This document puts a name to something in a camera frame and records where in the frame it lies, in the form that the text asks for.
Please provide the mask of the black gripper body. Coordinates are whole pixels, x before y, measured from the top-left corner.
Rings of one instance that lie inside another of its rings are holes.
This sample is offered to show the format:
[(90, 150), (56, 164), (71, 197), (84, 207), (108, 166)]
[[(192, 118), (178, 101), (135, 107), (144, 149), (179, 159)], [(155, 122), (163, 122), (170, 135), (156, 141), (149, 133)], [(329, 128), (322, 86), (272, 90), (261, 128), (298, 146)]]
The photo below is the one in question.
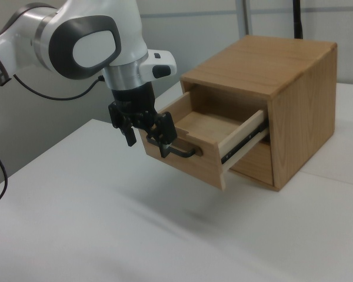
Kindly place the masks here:
[(155, 95), (151, 82), (130, 90), (112, 90), (114, 97), (111, 121), (122, 128), (125, 119), (138, 129), (150, 129), (155, 124)]

